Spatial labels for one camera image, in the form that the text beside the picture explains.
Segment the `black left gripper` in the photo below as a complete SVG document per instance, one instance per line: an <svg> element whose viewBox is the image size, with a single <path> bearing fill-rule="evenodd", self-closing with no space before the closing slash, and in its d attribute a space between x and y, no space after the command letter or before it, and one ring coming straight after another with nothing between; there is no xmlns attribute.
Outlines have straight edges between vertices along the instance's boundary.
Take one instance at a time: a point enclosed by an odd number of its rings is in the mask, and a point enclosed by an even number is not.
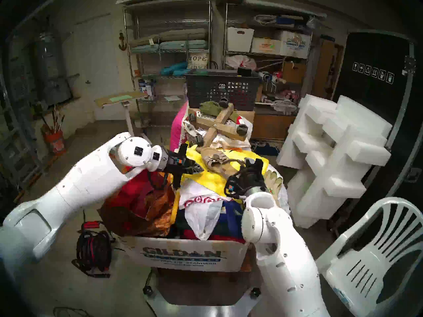
<svg viewBox="0 0 423 317"><path fill-rule="evenodd" d="M196 161L187 158L186 153L188 144L182 144L177 153L167 150L168 161L165 167L165 173L173 176L172 187L179 189L183 174L195 175L204 172L204 169Z"/></svg>

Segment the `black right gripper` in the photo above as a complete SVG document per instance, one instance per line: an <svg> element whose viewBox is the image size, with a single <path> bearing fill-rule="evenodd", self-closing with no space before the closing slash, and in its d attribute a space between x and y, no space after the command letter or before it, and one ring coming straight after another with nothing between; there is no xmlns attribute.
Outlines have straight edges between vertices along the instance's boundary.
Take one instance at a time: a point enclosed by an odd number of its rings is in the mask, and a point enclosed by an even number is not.
<svg viewBox="0 0 423 317"><path fill-rule="evenodd" d="M237 194L246 194L248 191L267 192L263 177L263 166L264 162L260 158L256 158L254 164L252 158L245 158L243 170L237 176Z"/></svg>

